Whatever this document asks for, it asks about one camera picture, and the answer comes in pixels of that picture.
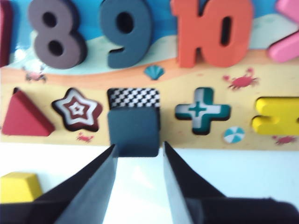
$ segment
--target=crab illustration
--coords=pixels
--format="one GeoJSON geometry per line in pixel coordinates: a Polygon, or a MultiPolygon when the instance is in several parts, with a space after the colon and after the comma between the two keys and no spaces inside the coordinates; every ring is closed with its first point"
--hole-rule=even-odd
{"type": "Polygon", "coordinates": [[[91,142],[91,140],[94,138],[94,136],[84,136],[82,132],[79,133],[77,140],[79,141],[85,141],[87,143],[91,142]]]}
{"type": "Polygon", "coordinates": [[[253,68],[248,68],[246,70],[246,74],[242,77],[233,78],[233,79],[229,80],[230,77],[226,75],[226,76],[223,76],[223,79],[225,81],[231,83],[229,88],[232,87],[233,90],[238,90],[242,87],[247,87],[249,85],[254,86],[254,85],[258,84],[258,82],[257,82],[258,78],[253,78],[253,75],[254,75],[253,68]]]}
{"type": "Polygon", "coordinates": [[[43,82],[45,83],[47,81],[46,76],[43,74],[43,70],[45,69],[45,66],[41,65],[40,69],[38,72],[36,71],[27,71],[26,67],[23,66],[22,70],[24,72],[26,72],[26,81],[39,81],[39,80],[43,80],[43,82]]]}
{"type": "Polygon", "coordinates": [[[294,136],[285,136],[281,138],[279,138],[278,136],[273,136],[272,138],[277,140],[277,142],[275,143],[277,145],[284,145],[290,142],[295,142],[297,140],[297,138],[295,138],[294,136]]]}

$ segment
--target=yellow block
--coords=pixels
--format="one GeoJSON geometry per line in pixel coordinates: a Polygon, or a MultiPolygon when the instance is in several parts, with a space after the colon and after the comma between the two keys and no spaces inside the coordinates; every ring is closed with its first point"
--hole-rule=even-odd
{"type": "Polygon", "coordinates": [[[258,134],[299,135],[299,98],[259,98],[256,109],[262,115],[252,120],[258,134]]]}
{"type": "Polygon", "coordinates": [[[37,176],[13,172],[1,177],[1,203],[31,202],[42,194],[37,176]]]}

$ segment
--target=checkered pattern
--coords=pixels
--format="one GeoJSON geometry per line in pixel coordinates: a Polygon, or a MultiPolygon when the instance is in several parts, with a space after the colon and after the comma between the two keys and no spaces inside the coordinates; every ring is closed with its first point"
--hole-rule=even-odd
{"type": "Polygon", "coordinates": [[[108,90],[110,109],[115,107],[160,107],[160,95],[152,88],[113,88],[108,90]]]}

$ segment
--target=square block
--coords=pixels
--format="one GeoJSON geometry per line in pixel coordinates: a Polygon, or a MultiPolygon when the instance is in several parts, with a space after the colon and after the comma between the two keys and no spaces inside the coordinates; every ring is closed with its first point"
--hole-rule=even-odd
{"type": "Polygon", "coordinates": [[[31,202],[40,195],[36,174],[12,172],[1,177],[1,203],[31,202]]]}
{"type": "Polygon", "coordinates": [[[154,107],[114,108],[108,114],[111,144],[120,157],[155,157],[158,155],[159,122],[154,107]]]}

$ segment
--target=dark teal square block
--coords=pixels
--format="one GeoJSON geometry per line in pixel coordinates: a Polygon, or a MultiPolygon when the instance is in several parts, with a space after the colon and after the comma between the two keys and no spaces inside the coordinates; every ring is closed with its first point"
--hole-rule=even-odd
{"type": "Polygon", "coordinates": [[[155,157],[160,147],[159,122],[154,107],[119,107],[108,114],[111,144],[120,157],[155,157]]]}

